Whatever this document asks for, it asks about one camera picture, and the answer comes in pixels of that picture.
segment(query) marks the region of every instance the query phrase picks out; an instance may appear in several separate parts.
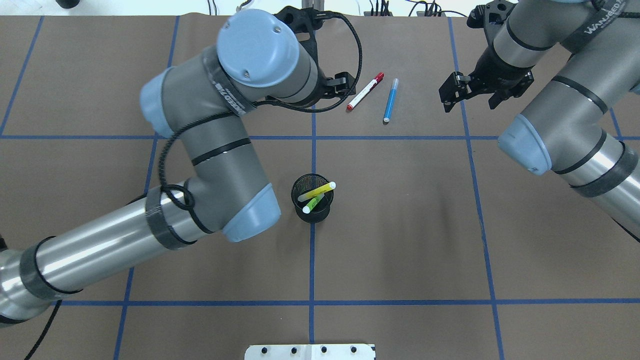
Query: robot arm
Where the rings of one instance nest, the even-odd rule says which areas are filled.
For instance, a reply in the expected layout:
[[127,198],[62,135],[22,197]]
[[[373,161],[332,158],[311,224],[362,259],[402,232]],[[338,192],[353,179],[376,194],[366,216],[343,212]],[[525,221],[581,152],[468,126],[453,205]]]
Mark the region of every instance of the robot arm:
[[[521,0],[516,6],[498,0],[488,4],[489,8],[508,11],[508,18],[493,16],[498,21],[492,28],[498,22],[500,28],[493,38],[491,31],[487,32],[489,47],[476,69],[469,77],[452,74],[440,88],[440,96],[449,111],[457,101],[477,94],[495,92],[492,99],[500,101],[507,95],[521,95],[530,69],[560,42],[572,57],[516,116],[499,137],[499,147],[534,174],[548,170],[559,174],[638,240],[638,156],[597,122],[630,89],[638,89],[640,21],[620,15],[640,11],[640,1],[594,3],[596,7],[580,0]],[[477,9],[471,17],[478,14]]]
[[[0,247],[0,327],[208,234],[241,241],[271,227],[280,208],[239,116],[265,97],[306,107],[353,91],[358,76],[326,78],[317,65],[313,30],[338,16],[291,7],[276,16],[242,11],[229,18],[217,46],[147,83],[140,95],[145,118],[167,138],[184,133],[196,177],[151,189],[25,251]],[[311,38],[301,44],[294,32],[302,31]],[[188,129],[200,119],[211,120]]]

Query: blue tape line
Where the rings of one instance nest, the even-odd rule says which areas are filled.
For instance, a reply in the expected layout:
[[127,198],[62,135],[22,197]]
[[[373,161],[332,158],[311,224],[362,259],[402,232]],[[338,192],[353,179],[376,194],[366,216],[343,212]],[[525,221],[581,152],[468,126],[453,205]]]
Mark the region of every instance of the blue tape line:
[[496,300],[495,302],[498,305],[640,304],[640,299],[501,299]]
[[309,343],[315,343],[315,316],[316,304],[316,225],[310,224],[311,235],[309,244]]
[[[117,300],[65,300],[62,306],[122,306]],[[640,298],[470,299],[470,300],[314,300],[314,306],[487,306],[562,304],[640,304]],[[309,306],[309,300],[130,300],[128,307]]]
[[124,301],[122,302],[122,312],[120,313],[120,324],[118,325],[118,336],[116,337],[116,346],[113,350],[113,359],[117,360],[120,357],[120,346],[122,345],[122,335],[124,334],[124,324],[127,319],[127,303],[129,301],[129,294],[131,293],[131,283],[133,282],[133,270],[129,269],[129,276],[127,277],[127,287],[124,292]]
[[492,300],[317,300],[317,306],[459,306],[491,305]]
[[[316,172],[317,154],[316,113],[311,113],[311,172]],[[315,307],[316,300],[316,225],[309,225],[309,343],[316,341]]]
[[65,300],[63,306],[122,306],[124,302],[119,300]]
[[[7,140],[153,140],[165,139],[162,135],[0,135]],[[442,136],[402,136],[402,135],[254,135],[251,140],[498,140],[492,135],[442,135]]]
[[171,37],[171,48],[169,49],[169,60],[166,63],[167,67],[173,65],[173,50],[175,49],[175,39],[178,37],[178,26],[180,26],[180,15],[175,17],[175,23],[173,24],[173,36]]
[[7,140],[153,140],[154,135],[2,135]]
[[36,27],[36,32],[33,34],[33,38],[31,39],[31,45],[29,45],[29,51],[27,51],[27,56],[25,56],[24,62],[22,63],[22,68],[20,69],[18,80],[16,80],[15,86],[13,87],[13,93],[11,94],[11,98],[9,99],[9,104],[7,105],[6,111],[4,112],[4,118],[2,120],[2,124],[0,125],[0,135],[2,135],[2,133],[4,132],[4,127],[6,126],[6,123],[9,121],[9,114],[11,113],[13,102],[15,100],[16,95],[18,95],[18,89],[20,88],[20,84],[22,83],[22,77],[24,76],[24,72],[27,69],[27,64],[29,63],[29,59],[31,58],[31,53],[33,52],[33,48],[36,45],[36,40],[38,40],[38,34],[40,34],[40,29],[42,28],[43,21],[44,21],[44,16],[41,16],[40,21],[38,21],[38,26]]
[[[450,17],[447,18],[447,21],[449,22],[449,36],[451,38],[451,51],[453,52],[453,62],[454,62],[456,71],[458,71],[459,69],[458,54],[456,52],[456,40],[453,33],[453,23]],[[491,271],[491,259],[489,257],[489,246],[487,245],[487,242],[486,242],[484,216],[482,212],[482,204],[480,201],[480,192],[478,190],[478,184],[477,184],[476,164],[474,163],[473,149],[471,148],[469,125],[467,122],[467,109],[465,107],[464,101],[460,102],[460,109],[462,111],[462,122],[465,127],[465,136],[467,137],[467,153],[469,156],[469,166],[471,168],[471,178],[474,184],[474,195],[476,196],[476,209],[478,213],[478,219],[480,220],[480,230],[481,230],[482,243],[484,248],[484,265],[486,268],[486,277],[489,284],[489,296],[491,296],[491,301],[492,301],[491,308],[493,311],[493,325],[495,327],[495,338],[498,343],[498,355],[500,357],[500,360],[504,360],[504,347],[502,346],[502,333],[500,331],[500,318],[498,316],[498,306],[495,303],[495,289],[493,287],[493,274]]]
[[622,137],[622,132],[620,131],[620,125],[618,124],[616,113],[613,112],[613,108],[609,109],[609,113],[611,114],[611,118],[613,119],[613,126],[616,128],[616,133],[618,134],[618,137]]
[[159,301],[144,301],[144,300],[132,300],[129,301],[129,306],[308,306],[307,300],[229,300],[229,301],[171,301],[171,300],[159,300]]
[[453,22],[451,18],[447,18],[447,22],[449,22],[449,38],[451,39],[451,52],[453,53],[453,65],[456,71],[460,71],[460,67],[458,66],[458,52],[456,51],[456,41],[453,35]]
[[156,162],[157,146],[158,146],[158,137],[156,137],[154,139],[154,143],[153,143],[153,145],[151,145],[151,156],[149,156],[149,165],[147,167],[147,179],[145,180],[145,191],[144,191],[144,193],[147,193],[149,191],[149,186],[151,184],[151,174],[153,174],[154,163]]

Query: black tape band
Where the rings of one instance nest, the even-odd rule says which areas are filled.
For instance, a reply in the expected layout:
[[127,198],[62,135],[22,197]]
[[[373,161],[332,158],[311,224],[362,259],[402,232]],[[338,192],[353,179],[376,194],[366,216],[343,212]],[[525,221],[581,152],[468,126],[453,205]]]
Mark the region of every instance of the black tape band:
[[64,299],[67,295],[72,295],[82,291],[82,289],[76,291],[64,291],[58,289],[49,284],[49,282],[45,280],[44,276],[42,276],[40,268],[38,268],[36,255],[38,254],[40,246],[47,240],[54,237],[55,236],[50,236],[39,242],[37,245],[26,249],[22,252],[20,257],[19,270],[22,284],[33,296],[46,301]]
[[597,96],[591,90],[587,89],[586,87],[582,86],[581,84],[576,83],[575,81],[573,81],[573,80],[571,80],[569,78],[566,78],[564,76],[559,76],[559,75],[554,76],[554,78],[551,79],[551,80],[552,81],[557,81],[558,83],[561,83],[561,84],[565,84],[566,86],[569,86],[570,88],[578,91],[584,97],[586,97],[591,102],[596,104],[596,106],[598,106],[600,108],[600,111],[602,111],[602,115],[606,114],[607,111],[609,111],[609,107],[604,103],[604,101],[599,96]]
[[220,96],[223,104],[237,116],[246,115],[256,107],[234,86],[229,76],[220,65],[216,48],[211,46],[202,52],[202,65],[213,89]]
[[624,11],[626,1],[607,0],[600,11],[593,14],[571,35],[562,41],[562,46],[572,54],[577,54],[600,32],[610,25]]
[[570,172],[578,169],[579,167],[583,166],[584,164],[587,163],[587,161],[591,160],[591,158],[593,156],[595,156],[595,154],[600,151],[600,149],[602,149],[602,146],[604,145],[605,140],[607,139],[607,133],[602,130],[602,135],[600,136],[600,139],[598,140],[598,143],[593,147],[593,149],[589,152],[589,154],[587,154],[587,156],[583,157],[580,161],[578,161],[577,163],[573,164],[572,166],[564,169],[564,170],[560,170],[560,171],[555,171],[556,174],[558,175],[564,175],[564,174],[569,174]]
[[[191,178],[187,179],[187,181],[184,182],[184,187],[187,189],[189,188],[189,180],[191,180]],[[198,215],[196,214],[196,211],[193,206],[189,208],[189,214],[191,215],[191,219],[193,220],[193,222],[203,233],[207,233],[207,234],[215,233],[215,231],[211,231],[206,226],[204,226],[202,221],[200,221],[200,218],[198,218]]]
[[8,325],[15,325],[15,324],[17,324],[17,323],[23,323],[23,322],[25,322],[25,321],[27,321],[27,320],[29,320],[29,319],[25,319],[25,320],[14,320],[14,319],[10,319],[10,318],[7,318],[7,317],[4,317],[4,316],[0,315],[0,323],[6,323],[6,324],[8,324]]
[[162,205],[160,205],[161,196],[160,187],[153,188],[147,193],[147,201],[145,203],[147,224],[156,240],[169,250],[178,250],[196,242],[197,240],[192,242],[184,241],[173,230],[173,227],[166,222]]
[[196,166],[203,161],[207,161],[213,158],[214,156],[218,156],[224,152],[231,151],[236,147],[249,145],[250,143],[251,143],[251,140],[249,140],[249,138],[244,138],[244,139],[236,140],[234,142],[230,142],[226,145],[222,145],[221,147],[218,147],[211,151],[207,151],[204,154],[197,156],[195,159],[191,160],[191,164],[193,164],[193,166]]
[[546,47],[537,47],[537,46],[533,46],[533,45],[529,45],[526,44],[525,42],[523,42],[522,40],[520,40],[514,33],[513,30],[511,30],[511,25],[509,25],[509,18],[507,18],[507,32],[509,33],[509,36],[511,36],[511,38],[513,39],[513,41],[516,42],[516,44],[524,47],[525,49],[529,49],[529,50],[533,50],[533,51],[546,51],[549,50],[553,47],[553,45],[551,46],[546,46]]
[[622,156],[609,171],[588,184],[572,186],[572,188],[584,197],[596,197],[615,189],[624,182],[636,169],[638,155],[635,150],[625,146],[625,143],[621,143]]

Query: green highlighter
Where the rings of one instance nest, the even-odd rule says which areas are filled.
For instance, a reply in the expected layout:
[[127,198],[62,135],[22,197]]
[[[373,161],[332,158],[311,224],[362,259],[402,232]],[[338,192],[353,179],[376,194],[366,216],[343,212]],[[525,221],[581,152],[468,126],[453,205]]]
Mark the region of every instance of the green highlighter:
[[304,208],[302,208],[302,212],[303,212],[303,213],[305,213],[305,214],[310,213],[310,212],[311,212],[311,210],[313,210],[313,209],[314,209],[314,207],[315,207],[316,205],[318,205],[318,203],[320,202],[320,200],[322,200],[323,198],[324,198],[324,194],[323,194],[323,193],[322,193],[322,194],[320,194],[320,195],[318,195],[318,196],[316,196],[316,197],[314,197],[313,199],[311,199],[311,201],[309,201],[309,202],[307,203],[307,205],[305,205],[305,207],[304,207]]

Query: yellow highlighter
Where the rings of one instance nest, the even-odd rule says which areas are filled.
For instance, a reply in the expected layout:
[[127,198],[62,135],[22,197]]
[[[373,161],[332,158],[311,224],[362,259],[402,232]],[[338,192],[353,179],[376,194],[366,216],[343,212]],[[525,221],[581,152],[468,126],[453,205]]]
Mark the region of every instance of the yellow highlighter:
[[315,188],[309,192],[306,192],[302,195],[300,195],[298,197],[298,201],[303,202],[309,199],[313,199],[314,197],[322,194],[322,193],[326,193],[326,192],[330,192],[331,190],[335,189],[335,183],[332,181],[328,184],[324,184],[322,186],[320,186],[319,188]]
[[305,205],[304,208],[302,208],[302,212],[305,214],[309,214],[311,212],[311,210],[313,210],[316,205],[318,205],[318,203],[320,203],[320,200],[322,200],[324,198],[324,194],[320,194],[316,197],[314,197],[313,199],[311,199],[307,205]]

